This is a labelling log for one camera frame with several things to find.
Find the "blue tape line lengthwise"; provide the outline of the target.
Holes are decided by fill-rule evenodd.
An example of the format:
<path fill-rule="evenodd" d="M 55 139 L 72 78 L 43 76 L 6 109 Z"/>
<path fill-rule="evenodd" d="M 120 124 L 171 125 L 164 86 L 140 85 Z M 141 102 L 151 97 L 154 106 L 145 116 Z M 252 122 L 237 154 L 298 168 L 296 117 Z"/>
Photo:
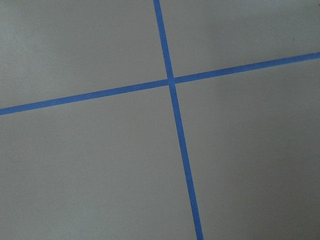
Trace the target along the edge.
<path fill-rule="evenodd" d="M 153 6 L 154 6 L 156 21 L 157 21 L 158 33 L 159 33 L 163 61 L 164 61 L 164 66 L 166 71 L 166 77 L 168 81 L 170 99 L 171 99 L 171 104 L 173 109 L 174 121 L 175 121 L 175 126 L 177 131 L 180 154 L 182 158 L 183 170 L 184 170 L 184 175 L 186 180 L 186 186 L 187 186 L 189 203 L 190 203 L 190 208 L 191 208 L 191 213 L 193 218 L 195 235 L 198 240 L 203 240 L 204 235 L 203 235 L 202 223 L 201 223 L 200 214 L 199 214 L 197 196 L 196 196 L 196 191 L 195 191 L 195 186 L 193 181 L 188 148 L 187 148 L 187 143 L 186 143 L 186 138 L 184 133 L 184 126 L 183 126 L 179 99 L 178 99 L 178 94 L 176 89 L 176 81 L 173 73 L 170 50 L 169 50 L 166 28 L 165 28 L 160 1 L 154 0 Z"/>

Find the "blue tape line crosswise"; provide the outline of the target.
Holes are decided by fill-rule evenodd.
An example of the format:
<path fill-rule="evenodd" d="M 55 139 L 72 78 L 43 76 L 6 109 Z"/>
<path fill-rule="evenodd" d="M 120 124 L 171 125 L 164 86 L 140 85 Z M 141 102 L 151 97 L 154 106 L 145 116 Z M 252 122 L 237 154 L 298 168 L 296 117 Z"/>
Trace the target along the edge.
<path fill-rule="evenodd" d="M 174 78 L 174 82 L 176 84 L 180 84 L 180 83 L 215 78 L 215 77 L 220 77 L 220 76 L 225 76 L 225 75 L 233 75 L 233 74 L 237 74 L 237 73 L 250 72 L 250 71 L 254 71 L 254 70 L 271 68 L 271 67 L 276 67 L 276 66 L 281 66 L 281 65 L 299 63 L 299 62 L 304 62 L 304 61 L 311 61 L 311 60 L 316 60 L 319 58 L 320 58 L 320 53 L 314 52 L 314 53 L 285 57 L 285 58 L 280 58 L 280 59 L 262 61 L 262 62 L 257 62 L 257 63 L 233 66 L 233 67 L 228 67 L 228 68 L 223 68 L 223 69 L 218 69 L 218 70 L 211 70 L 211 71 L 206 71 L 206 72 L 194 73 L 194 74 L 190 74 L 190 75 L 178 76 L 178 77 Z M 159 87 L 164 87 L 167 85 L 169 85 L 168 79 L 156 80 L 156 81 L 151 81 L 151 82 L 139 83 L 139 84 L 134 84 L 134 85 L 116 87 L 116 88 L 111 88 L 111 89 L 106 89 L 106 90 L 88 92 L 88 93 L 83 93 L 83 94 L 78 94 L 78 95 L 72 95 L 72 96 L 66 96 L 66 97 L 61 97 L 61 98 L 39 101 L 39 102 L 32 102 L 32 103 L 27 103 L 27 104 L 22 104 L 22 105 L 5 107 L 0 110 L 0 114 L 2 116 L 4 116 L 4 115 L 15 114 L 15 113 L 19 113 L 19 112 L 26 112 L 26 111 L 36 110 L 36 109 L 42 109 L 42 108 L 65 105 L 65 104 L 70 104 L 70 103 L 75 103 L 75 102 L 81 102 L 81 101 L 87 101 L 87 100 L 98 99 L 98 98 L 103 98 L 103 97 L 109 97 L 109 96 L 113 96 L 113 95 L 120 95 L 120 94 L 125 94 L 125 93 L 130 93 L 130 92 L 137 92 L 137 91 L 141 91 L 141 90 L 159 88 Z"/>

